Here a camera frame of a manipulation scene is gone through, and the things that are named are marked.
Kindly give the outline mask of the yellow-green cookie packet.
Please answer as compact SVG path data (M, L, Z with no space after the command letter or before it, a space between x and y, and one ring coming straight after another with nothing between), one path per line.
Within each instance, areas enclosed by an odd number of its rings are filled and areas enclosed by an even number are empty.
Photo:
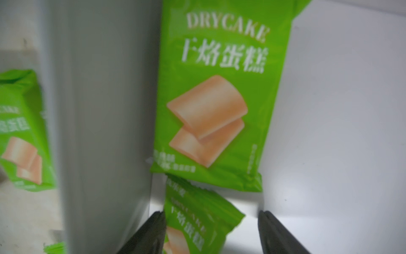
M168 175L164 254L220 254L245 214L216 192Z

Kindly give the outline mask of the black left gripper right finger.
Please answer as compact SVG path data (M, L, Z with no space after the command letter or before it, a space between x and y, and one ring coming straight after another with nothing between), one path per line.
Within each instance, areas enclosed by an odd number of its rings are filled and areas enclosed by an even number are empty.
M264 254L310 254L270 211L259 212L258 230Z

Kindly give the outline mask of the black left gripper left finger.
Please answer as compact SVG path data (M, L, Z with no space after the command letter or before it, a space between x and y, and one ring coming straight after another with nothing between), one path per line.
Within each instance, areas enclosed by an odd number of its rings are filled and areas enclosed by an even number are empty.
M167 221L164 212L154 212L117 254L161 254Z

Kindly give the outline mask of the green cookie packet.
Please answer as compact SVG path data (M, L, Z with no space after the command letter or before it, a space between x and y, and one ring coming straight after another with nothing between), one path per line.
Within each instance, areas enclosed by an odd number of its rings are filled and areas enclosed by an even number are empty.
M43 252L45 254L66 254L66 243L58 242L48 246L44 246Z

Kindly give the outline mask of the white plastic storage box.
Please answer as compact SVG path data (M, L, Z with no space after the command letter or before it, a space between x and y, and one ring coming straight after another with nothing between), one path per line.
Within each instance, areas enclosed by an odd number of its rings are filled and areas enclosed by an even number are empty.
M114 254L162 208L152 162L160 1L39 1L41 75L70 254ZM271 211L313 254L406 251L406 4L313 1L295 19L260 172L218 192L260 254Z

